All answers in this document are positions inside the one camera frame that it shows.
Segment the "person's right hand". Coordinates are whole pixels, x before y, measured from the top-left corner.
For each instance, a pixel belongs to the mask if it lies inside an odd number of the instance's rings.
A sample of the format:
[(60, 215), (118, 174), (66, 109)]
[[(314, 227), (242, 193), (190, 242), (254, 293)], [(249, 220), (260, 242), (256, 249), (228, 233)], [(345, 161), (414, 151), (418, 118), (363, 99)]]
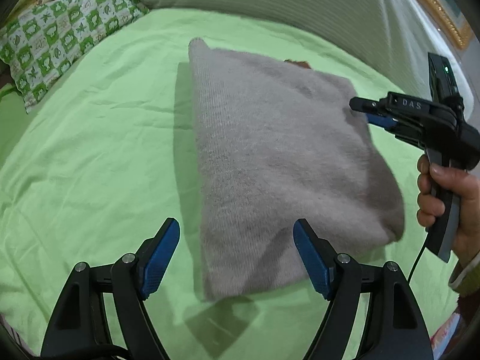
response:
[(430, 164), (422, 155), (417, 163), (419, 210), (416, 217), (424, 228), (432, 226), (445, 211), (445, 205), (431, 194), (436, 184), (460, 197), (460, 219), (452, 251), (465, 268), (479, 253), (479, 179), (463, 170)]

